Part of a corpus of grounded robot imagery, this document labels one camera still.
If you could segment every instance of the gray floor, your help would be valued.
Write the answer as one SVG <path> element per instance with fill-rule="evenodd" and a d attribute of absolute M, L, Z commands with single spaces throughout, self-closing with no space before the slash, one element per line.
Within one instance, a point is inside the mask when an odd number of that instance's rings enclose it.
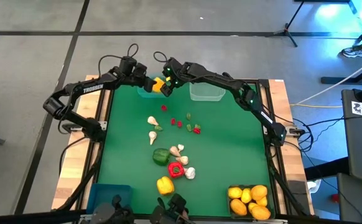
<path fill-rule="evenodd" d="M 71 1 L 0 1 L 0 30 L 74 30 L 83 5 Z M 248 31 L 271 32 L 288 22 L 298 4 L 290 0 L 231 1 L 91 1 L 82 30 Z M 290 27 L 296 32 L 362 32 L 360 20 L 347 4 L 307 3 Z M 53 91 L 70 43 L 70 36 L 0 36 L 0 215 L 8 214 L 45 115 L 42 103 Z M 284 79 L 289 101 L 296 103 L 324 88 L 321 76 L 347 76 L 362 66 L 362 58 L 349 59 L 339 51 L 351 39 L 213 36 L 106 36 L 79 37 L 65 83 L 97 73 L 104 54 L 124 55 L 138 43 L 138 61 L 149 73 L 162 64 L 152 58 L 156 50 L 180 61 L 193 61 L 207 69 L 227 71 L 235 78 Z M 103 70 L 117 65 L 107 58 Z M 314 105 L 341 105 L 339 86 L 309 101 Z M 341 109 L 293 108 L 307 123 L 341 117 Z M 50 209 L 58 178 L 58 160 L 68 141 L 54 121 L 26 206 L 26 212 Z M 326 128 L 314 127 L 315 134 Z M 309 156 L 330 161 L 346 155 L 343 122 L 314 144 Z"/>

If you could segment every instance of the green table surface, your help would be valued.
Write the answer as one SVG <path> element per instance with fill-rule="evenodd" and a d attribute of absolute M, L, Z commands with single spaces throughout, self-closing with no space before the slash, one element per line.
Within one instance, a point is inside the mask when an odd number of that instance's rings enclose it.
<path fill-rule="evenodd" d="M 188 112 L 191 121 L 186 119 Z M 157 132 L 152 146 L 148 133 L 154 127 L 147 123 L 149 116 L 164 129 Z M 171 118 L 181 120 L 183 127 L 172 126 Z M 188 132 L 188 123 L 199 124 L 202 133 Z M 230 185 L 271 186 L 259 121 L 243 111 L 229 92 L 217 102 L 192 101 L 189 85 L 175 89 L 168 98 L 143 98 L 130 86 L 116 90 L 98 183 L 130 185 L 134 213 L 151 214 L 161 197 L 156 181 L 169 176 L 166 166 L 154 163 L 152 153 L 159 147 L 168 149 L 178 144 L 185 146 L 182 155 L 189 157 L 186 167 L 196 168 L 193 180 L 173 180 L 175 192 L 186 199 L 190 215 L 229 217 L 226 191 Z M 171 195 L 162 198 L 167 203 Z M 273 207 L 273 198 L 268 201 Z"/>

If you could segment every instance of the garlic clove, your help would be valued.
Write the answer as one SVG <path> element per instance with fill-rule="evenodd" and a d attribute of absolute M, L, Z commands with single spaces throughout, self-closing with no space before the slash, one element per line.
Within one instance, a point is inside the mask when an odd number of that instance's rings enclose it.
<path fill-rule="evenodd" d="M 180 153 L 179 153 L 179 150 L 177 149 L 177 147 L 175 146 L 172 146 L 170 149 L 169 149 L 170 153 L 175 156 L 175 157 L 180 157 Z"/>
<path fill-rule="evenodd" d="M 156 132 L 150 131 L 150 132 L 149 132 L 149 139 L 150 139 L 149 144 L 152 145 L 152 144 L 154 143 L 156 137 L 157 137 Z"/>
<path fill-rule="evenodd" d="M 179 152 L 183 151 L 183 145 L 179 144 L 178 146 Z"/>
<path fill-rule="evenodd" d="M 195 178 L 195 172 L 196 172 L 195 168 L 193 167 L 189 167 L 188 169 L 184 168 L 184 171 L 185 171 L 184 174 L 187 177 L 187 179 L 192 180 Z"/>
<path fill-rule="evenodd" d="M 187 165 L 189 162 L 188 156 L 181 156 L 181 157 L 177 157 L 175 158 L 176 161 L 181 162 L 182 165 Z"/>
<path fill-rule="evenodd" d="M 154 117 L 152 117 L 152 116 L 150 116 L 150 117 L 148 117 L 148 123 L 149 124 L 153 124 L 153 125 L 159 125 L 158 123 L 157 123 L 157 121 L 156 121 L 156 119 L 154 118 Z"/>

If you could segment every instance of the small red pepper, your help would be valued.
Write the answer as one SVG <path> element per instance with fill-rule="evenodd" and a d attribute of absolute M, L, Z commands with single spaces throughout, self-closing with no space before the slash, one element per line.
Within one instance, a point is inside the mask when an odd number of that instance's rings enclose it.
<path fill-rule="evenodd" d="M 193 132 L 194 132 L 195 134 L 200 134 L 200 129 L 199 129 L 199 128 L 194 128 L 194 129 L 193 129 Z"/>
<path fill-rule="evenodd" d="M 167 169 L 169 170 L 171 178 L 181 177 L 184 174 L 184 170 L 180 162 L 171 162 L 167 166 Z"/>

